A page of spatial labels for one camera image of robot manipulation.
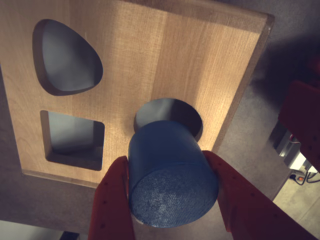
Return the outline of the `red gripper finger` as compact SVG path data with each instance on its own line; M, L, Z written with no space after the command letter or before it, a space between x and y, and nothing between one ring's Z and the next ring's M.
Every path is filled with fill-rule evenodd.
M315 239L221 157L208 150L203 153L218 177L217 201L226 231L233 239Z
M135 239L128 192L128 159L121 156L111 164L95 190L89 240Z

